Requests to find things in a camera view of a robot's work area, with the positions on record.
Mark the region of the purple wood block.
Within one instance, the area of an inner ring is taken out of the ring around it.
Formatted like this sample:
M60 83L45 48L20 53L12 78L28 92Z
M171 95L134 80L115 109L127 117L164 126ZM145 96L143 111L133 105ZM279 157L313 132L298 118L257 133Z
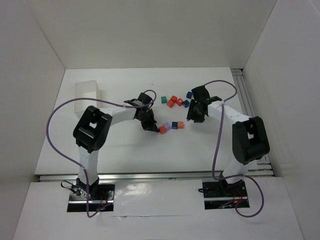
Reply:
M165 127L165 129L166 129L167 131L171 129L171 125L170 125L168 122L165 122L165 123L163 124L163 126Z

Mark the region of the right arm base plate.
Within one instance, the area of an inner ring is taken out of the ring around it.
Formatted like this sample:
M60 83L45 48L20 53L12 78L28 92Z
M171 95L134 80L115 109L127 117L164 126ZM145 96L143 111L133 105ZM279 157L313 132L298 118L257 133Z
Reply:
M234 209L249 208L247 188L244 181L240 181L232 186L223 186L217 181L207 181L202 183L202 188L198 192L203 195L204 209Z

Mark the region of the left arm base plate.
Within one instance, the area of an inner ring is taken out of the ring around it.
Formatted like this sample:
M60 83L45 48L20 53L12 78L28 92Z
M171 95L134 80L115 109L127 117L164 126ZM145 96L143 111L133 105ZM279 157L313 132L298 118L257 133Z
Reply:
M63 180L60 186L69 190L67 212L84 213L87 211L87 193L76 184ZM113 212L115 183L99 184L88 197L88 210L93 212Z

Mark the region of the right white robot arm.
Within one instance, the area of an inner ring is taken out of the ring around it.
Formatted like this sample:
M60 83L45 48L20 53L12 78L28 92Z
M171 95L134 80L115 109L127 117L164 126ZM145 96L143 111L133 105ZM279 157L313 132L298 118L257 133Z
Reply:
M210 96L204 85L191 90L193 99L190 102L187 120L202 123L205 117L219 120L219 131L213 155L212 175L218 158L223 127L231 127L231 150L233 157L227 168L214 177L217 190L227 193L243 181L251 162L260 160L270 152L263 119L259 116L244 115L226 104L217 96Z

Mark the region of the dark blue wood block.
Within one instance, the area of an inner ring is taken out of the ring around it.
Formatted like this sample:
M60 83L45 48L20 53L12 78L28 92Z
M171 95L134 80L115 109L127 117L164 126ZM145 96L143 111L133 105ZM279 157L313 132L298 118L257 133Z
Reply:
M178 128L178 122L177 121L173 121L171 123L171 128L176 130Z

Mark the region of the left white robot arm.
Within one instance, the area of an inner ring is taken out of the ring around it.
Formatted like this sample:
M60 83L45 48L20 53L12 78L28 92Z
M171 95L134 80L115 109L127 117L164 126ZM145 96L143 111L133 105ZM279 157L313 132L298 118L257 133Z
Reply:
M124 121L138 120L143 130L158 133L152 105L153 99L142 92L138 98L125 101L124 106L112 107L103 112L90 105L84 111L73 130L73 137L78 146L81 164L76 185L89 197L93 197L97 191L99 150L107 140L110 127Z

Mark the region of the orange wood block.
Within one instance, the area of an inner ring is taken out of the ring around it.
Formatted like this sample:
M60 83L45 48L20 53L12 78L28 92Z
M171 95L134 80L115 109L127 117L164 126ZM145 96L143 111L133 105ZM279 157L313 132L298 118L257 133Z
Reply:
M178 122L177 122L177 128L178 128L178 129L183 129L184 126L185 126L185 123L184 123L183 121L178 121Z

